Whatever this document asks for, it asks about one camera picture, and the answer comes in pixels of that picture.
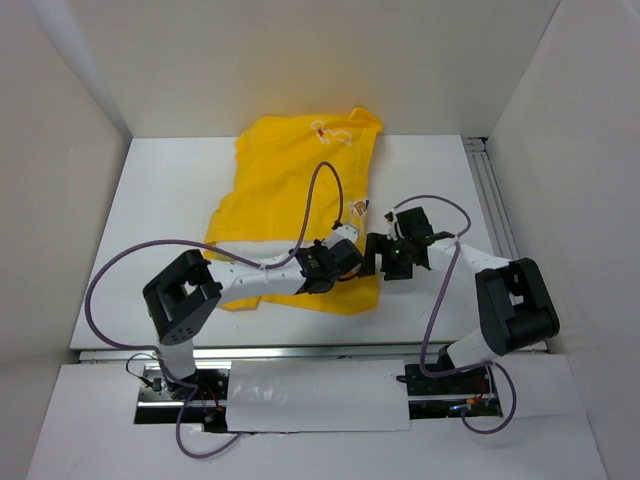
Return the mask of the white pillow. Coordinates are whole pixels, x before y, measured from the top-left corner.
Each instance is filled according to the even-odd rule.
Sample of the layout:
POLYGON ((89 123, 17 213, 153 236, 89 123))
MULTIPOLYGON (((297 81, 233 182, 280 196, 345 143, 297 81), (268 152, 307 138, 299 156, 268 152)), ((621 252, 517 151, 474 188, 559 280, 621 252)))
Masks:
POLYGON ((295 247, 294 240, 219 242, 216 248, 260 264, 275 264, 295 247))

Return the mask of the yellow pikachu pillowcase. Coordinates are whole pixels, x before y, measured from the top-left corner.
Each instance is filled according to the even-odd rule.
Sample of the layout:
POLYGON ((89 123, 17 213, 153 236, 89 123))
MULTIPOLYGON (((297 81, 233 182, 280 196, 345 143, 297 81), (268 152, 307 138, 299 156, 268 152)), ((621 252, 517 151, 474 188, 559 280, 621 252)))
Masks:
POLYGON ((363 248, 369 166, 382 129, 364 108, 256 120, 236 139, 233 188, 212 213, 205 242, 310 242, 341 221, 359 229, 363 248))

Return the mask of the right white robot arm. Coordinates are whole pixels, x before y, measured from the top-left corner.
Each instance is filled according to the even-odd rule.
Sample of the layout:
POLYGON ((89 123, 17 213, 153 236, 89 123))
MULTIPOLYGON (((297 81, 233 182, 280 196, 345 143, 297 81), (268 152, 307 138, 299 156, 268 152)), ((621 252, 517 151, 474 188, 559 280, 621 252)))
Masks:
POLYGON ((461 234, 436 232, 424 209, 390 212, 386 234, 369 233, 359 275, 383 273, 385 281, 410 280, 422 267, 444 274, 430 314, 419 368, 448 392, 460 391, 471 370, 493 365, 507 354, 555 337, 560 321, 538 264, 530 258, 510 260, 461 243, 461 234), (475 329, 442 348, 437 367, 426 364, 426 350, 450 283, 475 290, 475 329))

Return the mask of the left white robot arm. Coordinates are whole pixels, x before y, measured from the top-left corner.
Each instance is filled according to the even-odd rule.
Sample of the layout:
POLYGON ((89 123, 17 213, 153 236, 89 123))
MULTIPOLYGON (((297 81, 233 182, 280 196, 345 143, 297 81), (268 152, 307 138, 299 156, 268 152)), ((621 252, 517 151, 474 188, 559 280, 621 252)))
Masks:
POLYGON ((293 253, 239 261, 207 260, 192 249, 179 255, 143 288, 159 340, 161 385, 175 399, 196 390, 194 337, 219 304, 271 295, 324 294, 357 271, 363 255, 355 243, 314 241, 293 253))

